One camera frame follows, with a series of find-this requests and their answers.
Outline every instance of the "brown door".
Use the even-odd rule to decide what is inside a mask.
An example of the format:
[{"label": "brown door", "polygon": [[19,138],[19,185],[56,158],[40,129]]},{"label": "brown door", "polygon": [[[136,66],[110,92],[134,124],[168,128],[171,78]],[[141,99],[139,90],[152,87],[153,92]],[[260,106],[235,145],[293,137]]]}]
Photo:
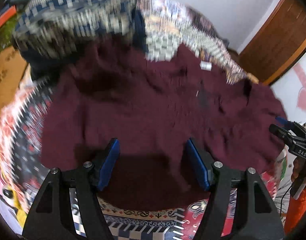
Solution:
[{"label": "brown door", "polygon": [[306,11],[303,6],[297,0],[280,0],[266,23],[241,52],[239,63],[260,81],[270,83],[279,76],[277,73],[282,74],[287,69],[288,60],[299,52],[305,40]]}]

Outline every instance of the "green object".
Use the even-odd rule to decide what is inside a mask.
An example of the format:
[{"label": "green object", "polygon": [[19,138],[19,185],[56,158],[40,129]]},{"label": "green object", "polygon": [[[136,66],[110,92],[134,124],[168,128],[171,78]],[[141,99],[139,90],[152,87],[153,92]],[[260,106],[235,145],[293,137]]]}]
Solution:
[{"label": "green object", "polygon": [[16,26],[17,20],[18,15],[14,15],[0,27],[0,52],[11,46],[12,32]]}]

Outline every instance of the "white label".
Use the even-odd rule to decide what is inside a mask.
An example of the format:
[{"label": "white label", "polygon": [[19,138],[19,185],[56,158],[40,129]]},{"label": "white label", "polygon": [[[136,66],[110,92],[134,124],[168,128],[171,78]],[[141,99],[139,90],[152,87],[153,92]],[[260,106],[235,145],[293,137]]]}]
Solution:
[{"label": "white label", "polygon": [[206,61],[201,60],[200,67],[201,67],[201,69],[203,69],[203,70],[211,71],[211,69],[212,69],[212,63],[211,63],[211,62],[206,62]]}]

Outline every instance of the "black cable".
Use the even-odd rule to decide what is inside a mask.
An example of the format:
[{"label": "black cable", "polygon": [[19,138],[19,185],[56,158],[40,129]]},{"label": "black cable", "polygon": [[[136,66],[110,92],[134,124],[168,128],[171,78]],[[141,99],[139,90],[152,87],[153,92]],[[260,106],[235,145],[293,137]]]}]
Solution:
[{"label": "black cable", "polygon": [[288,190],[284,193],[283,197],[281,198],[280,217],[281,217],[281,215],[282,215],[282,200],[283,200],[283,198],[285,197],[285,195],[289,192],[289,190],[291,189],[291,187],[292,187],[292,184],[291,184],[291,186],[288,188]]}]

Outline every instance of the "orange object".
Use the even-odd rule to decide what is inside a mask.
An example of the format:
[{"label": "orange object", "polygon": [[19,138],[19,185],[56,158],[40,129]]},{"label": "orange object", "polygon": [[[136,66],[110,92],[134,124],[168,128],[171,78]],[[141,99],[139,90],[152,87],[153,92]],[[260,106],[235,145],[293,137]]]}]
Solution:
[{"label": "orange object", "polygon": [[8,21],[8,19],[16,14],[16,7],[13,5],[10,7],[7,11],[5,11],[1,16],[0,16],[0,27],[3,26],[5,22]]},{"label": "orange object", "polygon": [[287,217],[284,224],[285,234],[288,234],[300,221],[302,215],[306,211],[306,188],[300,194],[300,197],[295,200],[290,197]]}]

